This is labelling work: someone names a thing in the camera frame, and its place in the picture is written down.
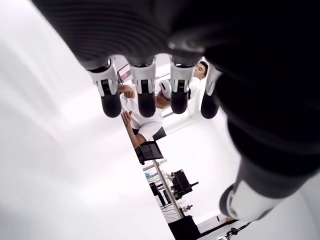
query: cable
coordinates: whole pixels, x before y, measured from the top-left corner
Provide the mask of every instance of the cable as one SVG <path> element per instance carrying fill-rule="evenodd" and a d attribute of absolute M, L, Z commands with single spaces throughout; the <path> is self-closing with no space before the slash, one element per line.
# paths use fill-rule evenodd
<path fill-rule="evenodd" d="M 170 207 L 171 205 L 172 205 L 172 203 L 170 203 L 168 206 L 161 208 L 161 210 L 166 209 L 167 207 Z"/>

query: black equipment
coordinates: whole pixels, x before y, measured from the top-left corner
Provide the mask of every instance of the black equipment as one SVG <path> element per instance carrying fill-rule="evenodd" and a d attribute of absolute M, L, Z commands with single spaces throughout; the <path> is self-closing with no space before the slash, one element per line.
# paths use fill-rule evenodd
<path fill-rule="evenodd" d="M 171 189 L 173 190 L 173 195 L 176 200 L 179 200 L 183 195 L 192 192 L 192 187 L 199 183 L 197 181 L 196 183 L 190 184 L 185 175 L 185 172 L 182 169 L 176 171 L 173 175 L 173 186 L 171 187 Z"/>
<path fill-rule="evenodd" d="M 135 149 L 135 153 L 142 165 L 145 165 L 145 161 L 164 158 L 155 141 L 146 141 L 142 143 Z"/>

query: man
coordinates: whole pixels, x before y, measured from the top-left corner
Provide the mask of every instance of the man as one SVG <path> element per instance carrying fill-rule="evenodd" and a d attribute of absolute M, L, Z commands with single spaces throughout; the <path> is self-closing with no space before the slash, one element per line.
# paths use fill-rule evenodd
<path fill-rule="evenodd" d="M 199 62 L 194 70 L 194 77 L 190 84 L 188 98 L 191 99 L 201 88 L 200 79 L 206 77 L 208 64 L 204 61 Z M 170 106 L 171 101 L 167 98 L 161 88 L 160 81 L 155 81 L 155 113 L 152 117 L 143 117 L 139 112 L 138 94 L 134 85 L 119 84 L 122 113 L 121 117 L 125 128 L 129 134 L 134 149 L 146 141 L 152 140 L 158 130 L 163 126 L 163 110 Z"/>
<path fill-rule="evenodd" d="M 201 61 L 195 66 L 194 77 L 202 80 L 207 76 L 207 72 L 208 64 L 205 61 Z"/>
<path fill-rule="evenodd" d="M 199 62 L 194 69 L 194 75 L 190 83 L 188 99 L 192 99 L 201 89 L 201 80 L 207 76 L 208 64 L 205 61 Z"/>
<path fill-rule="evenodd" d="M 134 85 L 118 84 L 122 113 L 126 131 L 130 137 L 134 149 L 146 141 L 152 140 L 163 125 L 162 112 L 170 106 L 170 99 L 166 98 L 163 91 L 155 91 L 155 113 L 152 117 L 143 117 L 139 112 L 138 94 Z"/>

